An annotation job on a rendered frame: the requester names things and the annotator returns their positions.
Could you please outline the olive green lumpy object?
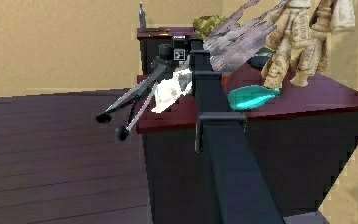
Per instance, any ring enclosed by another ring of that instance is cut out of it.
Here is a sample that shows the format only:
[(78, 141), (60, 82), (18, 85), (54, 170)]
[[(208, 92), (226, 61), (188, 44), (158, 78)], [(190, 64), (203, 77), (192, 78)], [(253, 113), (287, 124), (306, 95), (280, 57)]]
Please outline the olive green lumpy object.
[(193, 21), (194, 32), (205, 40), (209, 34), (226, 20), (226, 17), (219, 15), (202, 16)]

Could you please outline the beige printed statue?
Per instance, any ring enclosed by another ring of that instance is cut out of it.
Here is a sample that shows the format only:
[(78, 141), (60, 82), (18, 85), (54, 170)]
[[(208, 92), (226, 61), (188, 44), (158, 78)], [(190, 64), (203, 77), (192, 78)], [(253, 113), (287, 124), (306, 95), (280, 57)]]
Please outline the beige printed statue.
[(290, 83), (307, 86), (310, 76), (328, 67), (328, 36), (355, 29), (353, 0), (319, 0), (312, 16), (310, 7), (311, 0), (284, 0), (269, 13), (277, 28), (266, 37), (266, 46), (275, 51), (261, 72), (266, 88), (281, 88), (290, 67), (295, 71)]

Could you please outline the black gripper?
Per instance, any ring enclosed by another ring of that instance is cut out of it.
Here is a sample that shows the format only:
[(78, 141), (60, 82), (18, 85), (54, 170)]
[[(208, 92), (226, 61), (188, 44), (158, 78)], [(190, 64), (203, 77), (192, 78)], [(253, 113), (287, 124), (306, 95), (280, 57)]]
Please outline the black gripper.
[(118, 129), (118, 138), (124, 141), (129, 136), (133, 127), (143, 115), (147, 106), (153, 98), (157, 81), (166, 72), (173, 72), (178, 63), (174, 61), (174, 48), (170, 44), (160, 44), (158, 55), (152, 61), (154, 70), (143, 81), (128, 90), (123, 96), (119, 97), (104, 112), (96, 117), (98, 123), (108, 123), (111, 121), (110, 114), (131, 105), (128, 121), (125, 126)]

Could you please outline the dark red topped cabinet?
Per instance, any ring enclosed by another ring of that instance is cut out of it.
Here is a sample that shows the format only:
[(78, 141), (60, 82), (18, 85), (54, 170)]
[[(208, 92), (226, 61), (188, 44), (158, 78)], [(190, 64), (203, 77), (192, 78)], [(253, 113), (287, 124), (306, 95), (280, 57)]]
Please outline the dark red topped cabinet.
[[(327, 224), (318, 209), (358, 145), (358, 92), (316, 74), (306, 87), (285, 82), (246, 116), (245, 138), (285, 224)], [(193, 198), (202, 185), (195, 124), (190, 96), (138, 122), (146, 166), (157, 168), (157, 191), (169, 201)]]

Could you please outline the grey driftwood piece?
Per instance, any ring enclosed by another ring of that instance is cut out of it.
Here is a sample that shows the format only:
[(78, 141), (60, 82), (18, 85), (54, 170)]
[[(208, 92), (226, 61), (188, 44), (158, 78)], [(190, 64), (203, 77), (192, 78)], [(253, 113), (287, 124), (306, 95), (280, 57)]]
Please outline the grey driftwood piece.
[(234, 72), (253, 57), (266, 43), (266, 37), (276, 29), (273, 21), (264, 18), (273, 11), (281, 9), (287, 0), (280, 0), (270, 10), (243, 25), (236, 23), (244, 10), (255, 6), (261, 0), (248, 0), (219, 24), (207, 36), (203, 48), (210, 52), (210, 63), (216, 72)]

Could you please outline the dark teal bowl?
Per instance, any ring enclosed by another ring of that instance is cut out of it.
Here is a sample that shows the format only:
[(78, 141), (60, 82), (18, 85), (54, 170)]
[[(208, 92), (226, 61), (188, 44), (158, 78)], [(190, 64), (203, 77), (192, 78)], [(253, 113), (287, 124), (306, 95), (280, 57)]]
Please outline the dark teal bowl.
[(248, 59), (247, 63), (251, 68), (261, 71), (273, 54), (273, 50), (263, 47)]

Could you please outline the grey slim bottle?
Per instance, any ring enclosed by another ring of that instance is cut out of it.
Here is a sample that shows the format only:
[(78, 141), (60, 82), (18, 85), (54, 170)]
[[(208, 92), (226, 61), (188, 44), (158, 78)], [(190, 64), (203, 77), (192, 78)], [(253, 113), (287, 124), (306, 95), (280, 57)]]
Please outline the grey slim bottle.
[(143, 3), (139, 2), (139, 12), (138, 12), (138, 16), (139, 16), (139, 25), (141, 29), (145, 29), (146, 28), (146, 18), (145, 18), (145, 11), (143, 9)]

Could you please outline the white crumpled cloth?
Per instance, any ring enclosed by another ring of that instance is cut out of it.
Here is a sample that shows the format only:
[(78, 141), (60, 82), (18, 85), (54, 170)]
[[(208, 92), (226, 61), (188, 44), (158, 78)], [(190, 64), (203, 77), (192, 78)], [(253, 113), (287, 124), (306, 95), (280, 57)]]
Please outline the white crumpled cloth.
[(162, 80), (154, 91), (154, 113), (162, 113), (172, 106), (181, 96), (192, 92), (192, 71), (189, 68), (173, 72), (171, 79)]

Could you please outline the teal bottle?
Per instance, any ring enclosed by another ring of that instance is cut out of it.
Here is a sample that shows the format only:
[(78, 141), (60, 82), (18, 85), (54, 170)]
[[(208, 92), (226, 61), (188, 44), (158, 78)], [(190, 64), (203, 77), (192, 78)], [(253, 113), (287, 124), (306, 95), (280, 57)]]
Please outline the teal bottle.
[(232, 109), (242, 111), (261, 107), (279, 95), (280, 90), (278, 88), (250, 85), (231, 90), (227, 98)]

